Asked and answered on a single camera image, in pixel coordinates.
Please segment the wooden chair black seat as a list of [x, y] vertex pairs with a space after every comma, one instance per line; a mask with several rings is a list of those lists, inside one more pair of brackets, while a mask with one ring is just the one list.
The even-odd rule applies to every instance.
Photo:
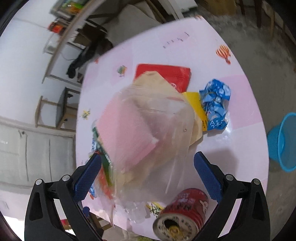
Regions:
[[[78, 108], [68, 105], [68, 99], [72, 98], [74, 94], [79, 95], [80, 92], [77, 90], [65, 87], [63, 92], [60, 95], [58, 102], [48, 101], [43, 99], [43, 96], [40, 96], [37, 104], [37, 108], [35, 111], [35, 128], [41, 127], [41, 128], [47, 128], [50, 130], [58, 130], [58, 131], [74, 133], [75, 130], [73, 129], [62, 128], [62, 125], [69, 119], [77, 120]], [[43, 104], [52, 105], [56, 107], [55, 126], [39, 124], [41, 108]]]

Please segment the pink paper sheet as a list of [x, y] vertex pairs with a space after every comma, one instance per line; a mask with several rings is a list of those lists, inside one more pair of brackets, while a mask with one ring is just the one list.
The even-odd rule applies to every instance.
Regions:
[[135, 102], [116, 95], [107, 104], [96, 128], [114, 168], [125, 173], [155, 149], [155, 138]]

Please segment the red drink can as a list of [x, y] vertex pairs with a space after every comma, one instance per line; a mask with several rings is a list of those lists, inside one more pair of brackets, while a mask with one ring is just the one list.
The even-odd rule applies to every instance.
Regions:
[[160, 240], [193, 240], [202, 229], [209, 206], [207, 195], [200, 189], [181, 191], [158, 215], [152, 225]]

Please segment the crumpled blue wrapper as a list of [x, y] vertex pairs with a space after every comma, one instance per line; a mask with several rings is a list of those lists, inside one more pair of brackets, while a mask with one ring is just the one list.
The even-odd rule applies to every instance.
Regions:
[[212, 79], [199, 94], [207, 117], [207, 131], [224, 130], [228, 124], [226, 115], [231, 97], [230, 87], [218, 79]]

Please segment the blue plastic basin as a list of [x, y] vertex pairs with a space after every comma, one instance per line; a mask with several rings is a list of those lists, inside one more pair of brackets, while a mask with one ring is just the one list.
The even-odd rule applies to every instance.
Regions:
[[285, 172], [295, 170], [295, 113], [288, 113], [267, 134], [269, 158]]

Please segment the red lidded jar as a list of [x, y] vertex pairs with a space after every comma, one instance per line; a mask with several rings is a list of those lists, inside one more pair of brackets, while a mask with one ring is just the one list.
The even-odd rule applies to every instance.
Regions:
[[61, 36], [65, 32], [66, 27], [61, 22], [51, 22], [48, 26], [48, 30]]

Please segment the red foil snack bag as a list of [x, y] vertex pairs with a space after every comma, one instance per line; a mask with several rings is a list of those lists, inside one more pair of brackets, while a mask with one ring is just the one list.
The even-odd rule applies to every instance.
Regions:
[[134, 80], [145, 72], [158, 72], [178, 92], [186, 92], [191, 78], [191, 69], [182, 66], [138, 64]]

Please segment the clear plastic container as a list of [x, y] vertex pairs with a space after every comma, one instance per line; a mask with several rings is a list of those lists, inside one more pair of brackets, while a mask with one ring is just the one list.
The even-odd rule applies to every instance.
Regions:
[[195, 114], [175, 90], [130, 85], [117, 92], [93, 133], [107, 163], [95, 181], [103, 209], [141, 221], [144, 204], [168, 202], [181, 187]]

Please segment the yellow wrapper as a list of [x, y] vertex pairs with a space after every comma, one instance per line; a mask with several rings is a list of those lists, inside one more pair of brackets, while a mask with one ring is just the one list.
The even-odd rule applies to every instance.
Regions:
[[183, 95], [191, 104], [191, 107], [194, 109], [197, 116], [202, 121], [202, 130], [203, 132], [206, 132], [208, 130], [208, 119], [206, 116], [206, 113], [203, 109], [203, 106], [201, 104], [201, 97], [198, 92], [183, 92]]

